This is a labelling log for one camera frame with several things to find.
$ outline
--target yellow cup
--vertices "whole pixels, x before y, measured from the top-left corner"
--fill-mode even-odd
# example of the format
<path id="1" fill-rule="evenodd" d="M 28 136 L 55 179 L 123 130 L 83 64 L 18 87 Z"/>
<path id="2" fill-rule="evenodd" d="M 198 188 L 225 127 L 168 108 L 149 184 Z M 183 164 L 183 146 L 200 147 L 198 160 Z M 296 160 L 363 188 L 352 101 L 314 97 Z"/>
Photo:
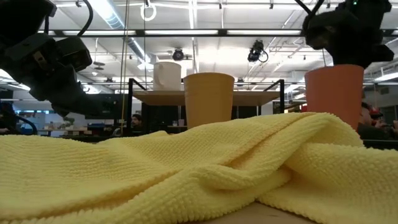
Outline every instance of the yellow cup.
<path id="1" fill-rule="evenodd" d="M 196 73 L 184 78 L 188 129 L 231 120 L 234 78 L 224 73 Z"/>

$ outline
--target paper cup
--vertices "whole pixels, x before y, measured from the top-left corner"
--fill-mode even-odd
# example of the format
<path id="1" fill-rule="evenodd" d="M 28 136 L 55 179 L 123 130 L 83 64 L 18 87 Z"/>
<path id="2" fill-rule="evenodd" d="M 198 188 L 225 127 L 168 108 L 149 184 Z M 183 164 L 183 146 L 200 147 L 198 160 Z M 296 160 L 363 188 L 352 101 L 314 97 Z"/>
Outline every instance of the paper cup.
<path id="1" fill-rule="evenodd" d="M 187 126 L 231 120 L 234 78 L 223 73 L 197 73 L 184 78 Z"/>
<path id="2" fill-rule="evenodd" d="M 308 111 L 336 115 L 353 129 L 361 114 L 364 69 L 357 65 L 336 65 L 305 74 Z"/>

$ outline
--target person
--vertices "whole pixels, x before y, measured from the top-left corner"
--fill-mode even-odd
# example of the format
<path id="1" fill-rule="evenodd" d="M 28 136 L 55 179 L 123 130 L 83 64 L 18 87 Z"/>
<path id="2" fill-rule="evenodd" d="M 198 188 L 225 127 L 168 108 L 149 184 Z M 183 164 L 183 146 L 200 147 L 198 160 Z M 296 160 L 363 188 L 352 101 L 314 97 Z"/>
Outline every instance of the person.
<path id="1" fill-rule="evenodd" d="M 372 107 L 367 103 L 362 103 L 361 107 L 361 116 L 359 117 L 358 124 L 358 134 L 361 136 L 361 139 L 392 140 L 392 138 L 379 127 L 382 123 L 372 126 L 372 117 L 370 115 Z"/>
<path id="2" fill-rule="evenodd" d="M 17 119 L 10 103 L 0 103 L 0 134 L 12 134 L 17 128 Z"/>
<path id="3" fill-rule="evenodd" d="M 142 129 L 142 116 L 140 114 L 133 114 L 131 124 L 133 131 L 140 131 Z"/>

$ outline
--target orange cup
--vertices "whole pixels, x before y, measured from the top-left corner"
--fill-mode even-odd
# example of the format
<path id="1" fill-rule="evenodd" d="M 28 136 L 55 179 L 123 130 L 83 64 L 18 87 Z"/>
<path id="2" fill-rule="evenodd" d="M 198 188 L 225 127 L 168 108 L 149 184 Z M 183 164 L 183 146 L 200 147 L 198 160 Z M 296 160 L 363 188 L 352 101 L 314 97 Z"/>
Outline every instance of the orange cup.
<path id="1" fill-rule="evenodd" d="M 357 65 L 335 65 L 305 74 L 308 111 L 336 115 L 353 129 L 361 114 L 364 69 Z"/>

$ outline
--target wooden surface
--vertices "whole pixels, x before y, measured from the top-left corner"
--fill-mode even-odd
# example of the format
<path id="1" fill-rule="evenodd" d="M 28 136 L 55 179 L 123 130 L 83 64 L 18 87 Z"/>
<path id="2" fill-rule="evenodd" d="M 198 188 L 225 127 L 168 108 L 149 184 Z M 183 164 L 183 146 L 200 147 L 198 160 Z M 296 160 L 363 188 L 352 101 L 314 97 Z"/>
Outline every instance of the wooden surface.
<path id="1" fill-rule="evenodd" d="M 133 91 L 132 95 L 152 106 L 185 105 L 184 91 Z M 262 106 L 277 98 L 277 91 L 234 91 L 233 106 Z"/>
<path id="2" fill-rule="evenodd" d="M 260 203 L 252 203 L 236 212 L 205 222 L 189 224 L 316 224 L 315 222 L 290 212 L 271 208 Z"/>

